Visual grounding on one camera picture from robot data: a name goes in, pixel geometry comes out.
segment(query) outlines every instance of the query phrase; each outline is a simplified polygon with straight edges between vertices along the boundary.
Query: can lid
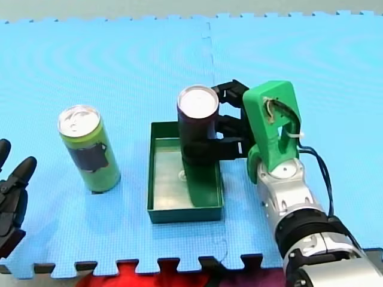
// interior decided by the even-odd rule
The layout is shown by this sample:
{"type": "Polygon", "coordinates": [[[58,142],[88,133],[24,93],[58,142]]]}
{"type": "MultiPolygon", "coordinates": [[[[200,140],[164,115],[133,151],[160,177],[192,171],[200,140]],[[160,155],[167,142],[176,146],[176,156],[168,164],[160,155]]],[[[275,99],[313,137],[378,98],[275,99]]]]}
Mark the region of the can lid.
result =
{"type": "Polygon", "coordinates": [[[205,86],[191,86],[178,96],[178,108],[190,118],[207,118],[218,109],[216,92],[205,86]]]}
{"type": "Polygon", "coordinates": [[[100,114],[95,108],[75,105],[59,115],[59,131],[70,138],[86,136],[97,128],[100,119],[100,114]]]}

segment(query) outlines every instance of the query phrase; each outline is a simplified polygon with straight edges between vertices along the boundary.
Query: robotic hand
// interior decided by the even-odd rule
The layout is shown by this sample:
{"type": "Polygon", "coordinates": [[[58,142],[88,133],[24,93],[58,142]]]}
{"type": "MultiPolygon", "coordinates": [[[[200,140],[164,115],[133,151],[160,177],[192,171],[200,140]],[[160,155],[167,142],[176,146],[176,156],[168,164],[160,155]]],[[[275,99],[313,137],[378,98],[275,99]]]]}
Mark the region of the robotic hand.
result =
{"type": "Polygon", "coordinates": [[[241,119],[220,116],[216,129],[224,138],[206,140],[203,152],[198,150],[201,144],[196,144],[194,153],[183,154],[184,160],[201,154],[204,158],[212,155],[210,160],[247,158],[248,176],[257,184],[284,259],[287,287],[383,286],[382,273],[334,216],[332,186],[323,159],[313,148],[300,144],[300,115],[292,84],[269,81],[249,89],[233,80],[212,89],[220,103],[241,109],[241,119]],[[228,145],[232,136],[236,144],[228,145]],[[328,214],[305,183],[301,153],[314,155],[318,161],[330,199],[328,214]]]}
{"type": "MultiPolygon", "coordinates": [[[[0,172],[10,151],[11,143],[0,139],[0,172]]],[[[25,236],[25,231],[21,229],[28,203],[25,188],[36,165],[36,158],[28,157],[14,169],[7,180],[0,181],[0,259],[7,258],[25,236]]]]}

